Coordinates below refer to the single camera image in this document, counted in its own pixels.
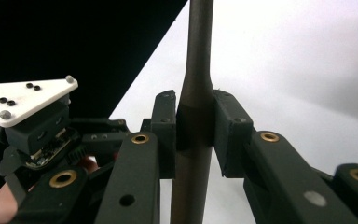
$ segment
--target motion capture marker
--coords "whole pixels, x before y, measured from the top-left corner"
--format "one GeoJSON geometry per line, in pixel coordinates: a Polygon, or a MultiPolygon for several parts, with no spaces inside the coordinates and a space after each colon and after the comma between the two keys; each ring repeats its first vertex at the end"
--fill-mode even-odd
{"type": "Polygon", "coordinates": [[[66,76],[66,81],[68,82],[68,83],[74,83],[74,78],[72,77],[72,76],[66,76]]]}
{"type": "Polygon", "coordinates": [[[7,110],[2,110],[0,113],[0,117],[2,119],[10,119],[11,118],[11,113],[7,110]]]}
{"type": "Polygon", "coordinates": [[[13,106],[16,104],[16,102],[15,101],[7,101],[7,104],[8,104],[8,106],[13,106]]]}
{"type": "Polygon", "coordinates": [[[1,104],[4,104],[4,103],[6,103],[7,102],[7,98],[6,97],[1,97],[0,98],[0,103],[1,104]]]}

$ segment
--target metal rod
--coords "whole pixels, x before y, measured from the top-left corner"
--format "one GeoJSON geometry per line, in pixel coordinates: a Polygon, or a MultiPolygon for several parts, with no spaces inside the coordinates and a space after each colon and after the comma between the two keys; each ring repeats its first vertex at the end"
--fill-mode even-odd
{"type": "Polygon", "coordinates": [[[203,219],[214,133],[212,20],[213,0],[190,1],[186,75],[176,115],[172,224],[200,224],[203,219]]]}

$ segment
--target black background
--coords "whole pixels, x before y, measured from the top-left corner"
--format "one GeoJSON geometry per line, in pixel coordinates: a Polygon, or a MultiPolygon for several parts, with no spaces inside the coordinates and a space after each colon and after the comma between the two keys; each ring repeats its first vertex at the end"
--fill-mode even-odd
{"type": "Polygon", "coordinates": [[[185,2],[0,0],[0,83],[69,74],[71,117],[107,118],[185,2]]]}

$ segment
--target white tabletop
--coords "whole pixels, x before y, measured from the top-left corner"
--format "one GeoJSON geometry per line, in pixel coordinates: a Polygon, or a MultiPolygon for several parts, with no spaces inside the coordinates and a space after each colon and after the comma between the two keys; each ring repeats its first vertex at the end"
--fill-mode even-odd
{"type": "MultiPolygon", "coordinates": [[[[180,97],[188,3],[113,112],[133,132],[155,96],[180,97]]],[[[313,167],[333,174],[358,162],[358,1],[215,0],[211,75],[257,130],[284,135],[313,167]]],[[[255,223],[242,180],[220,175],[213,156],[204,223],[255,223]]],[[[161,186],[169,223],[170,181],[161,186]]]]}

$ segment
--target white triangular plate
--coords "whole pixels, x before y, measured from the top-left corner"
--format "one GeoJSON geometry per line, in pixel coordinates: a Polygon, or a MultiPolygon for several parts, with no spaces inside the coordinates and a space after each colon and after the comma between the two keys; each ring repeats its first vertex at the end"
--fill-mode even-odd
{"type": "Polygon", "coordinates": [[[12,127],[76,89],[77,81],[71,77],[67,79],[0,83],[0,98],[15,102],[13,106],[0,103],[0,126],[12,127]],[[27,83],[39,86],[40,90],[27,88],[27,83]],[[10,113],[9,119],[1,118],[5,110],[10,113]]]}

